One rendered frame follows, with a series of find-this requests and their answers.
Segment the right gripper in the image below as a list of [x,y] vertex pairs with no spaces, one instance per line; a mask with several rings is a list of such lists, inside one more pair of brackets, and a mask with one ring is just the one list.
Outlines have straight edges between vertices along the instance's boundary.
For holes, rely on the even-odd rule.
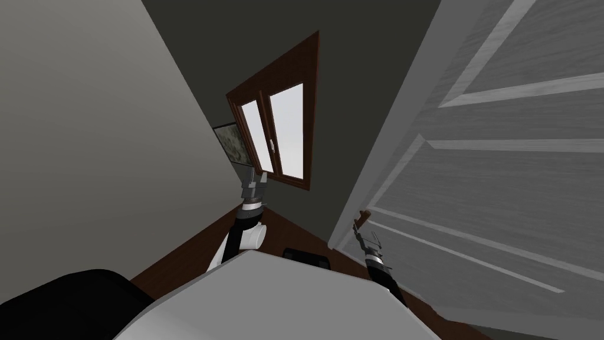
[[359,232],[359,227],[357,226],[356,221],[353,223],[353,232],[356,240],[359,242],[360,247],[366,256],[373,256],[382,259],[381,242],[379,241],[374,231],[372,231],[372,237],[375,242],[363,238],[363,236]]

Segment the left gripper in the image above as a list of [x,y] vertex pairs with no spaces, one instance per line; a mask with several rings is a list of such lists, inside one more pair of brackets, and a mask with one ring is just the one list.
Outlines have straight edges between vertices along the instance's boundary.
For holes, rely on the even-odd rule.
[[241,198],[244,201],[261,201],[265,194],[265,186],[267,186],[267,175],[267,172],[263,172],[255,182],[255,169],[253,166],[249,167],[245,173]]

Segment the brown framed window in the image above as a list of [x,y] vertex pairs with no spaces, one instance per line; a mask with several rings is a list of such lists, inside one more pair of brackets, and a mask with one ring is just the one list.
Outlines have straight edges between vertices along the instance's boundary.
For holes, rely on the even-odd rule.
[[316,31],[226,98],[256,173],[310,190],[319,73]]

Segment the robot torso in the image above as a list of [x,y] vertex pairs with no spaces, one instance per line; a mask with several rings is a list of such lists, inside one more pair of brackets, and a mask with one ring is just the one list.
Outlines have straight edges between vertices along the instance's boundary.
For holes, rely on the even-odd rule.
[[370,280],[255,250],[161,297],[114,340],[440,340]]

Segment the grey panelled door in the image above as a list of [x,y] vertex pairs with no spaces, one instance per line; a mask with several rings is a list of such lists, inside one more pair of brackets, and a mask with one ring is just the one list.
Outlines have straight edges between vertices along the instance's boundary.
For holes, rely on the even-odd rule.
[[604,0],[478,0],[363,200],[443,338],[604,340]]

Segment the framed wall picture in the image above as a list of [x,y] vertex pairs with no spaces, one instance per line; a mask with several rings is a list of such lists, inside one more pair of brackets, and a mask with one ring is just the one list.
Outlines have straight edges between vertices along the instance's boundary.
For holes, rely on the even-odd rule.
[[230,162],[253,166],[236,122],[213,127],[213,131]]

